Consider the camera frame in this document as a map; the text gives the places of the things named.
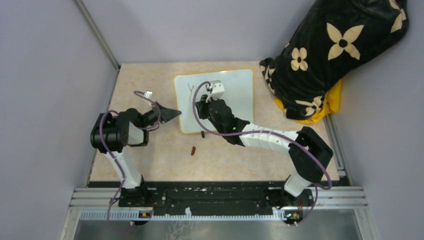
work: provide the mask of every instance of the beige tabletop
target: beige tabletop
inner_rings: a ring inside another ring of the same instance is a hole
[[[133,94],[134,90],[152,91],[152,100],[177,109],[174,77],[179,74],[231,69],[253,69],[254,123],[283,131],[298,131],[303,125],[286,119],[273,102],[257,61],[176,62],[123,64],[110,103],[110,109],[150,110]],[[324,122],[310,125],[329,143]],[[196,147],[191,156],[192,147]],[[183,134],[175,118],[149,134],[148,146],[130,147],[129,153],[138,171],[147,181],[283,181],[295,171],[289,156],[263,148],[227,143],[222,137],[206,133]],[[332,180],[339,180],[334,158],[327,167]],[[96,154],[90,181],[119,181],[112,164]]]

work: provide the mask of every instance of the yellow fabric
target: yellow fabric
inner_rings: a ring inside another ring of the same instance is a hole
[[[322,104],[321,110],[312,115],[309,119],[306,120],[295,120],[301,124],[314,124],[318,123],[323,117],[328,114],[336,114],[339,112],[340,108],[340,99],[342,95],[342,80],[340,79],[325,95],[324,103]],[[280,109],[286,113],[283,103],[278,99],[274,98],[274,102],[278,105]]]

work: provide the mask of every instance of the floral blanket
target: floral blanket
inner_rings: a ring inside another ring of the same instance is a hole
[[[282,53],[260,62],[288,119],[306,120],[349,71],[407,32],[407,0],[316,0]]]

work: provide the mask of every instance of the white board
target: white board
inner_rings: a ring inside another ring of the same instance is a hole
[[[193,95],[201,83],[215,80],[220,80],[224,85],[225,93],[221,99],[225,100],[226,105],[231,108],[232,114],[243,120],[254,121],[253,71],[251,69],[178,75],[174,78],[174,84],[178,110],[182,112],[179,116],[179,125],[183,134],[203,131],[193,115]],[[206,92],[206,86],[202,86],[196,101],[199,101]],[[200,121],[208,129],[215,130],[209,120],[201,119]]]

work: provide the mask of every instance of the wall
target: wall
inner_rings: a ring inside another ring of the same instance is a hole
[[[58,239],[115,70],[71,0],[0,3],[0,239]]]
[[[277,56],[313,0],[84,0],[119,63]]]
[[[409,32],[343,82],[335,121],[382,240],[422,239],[424,1],[409,0]]]

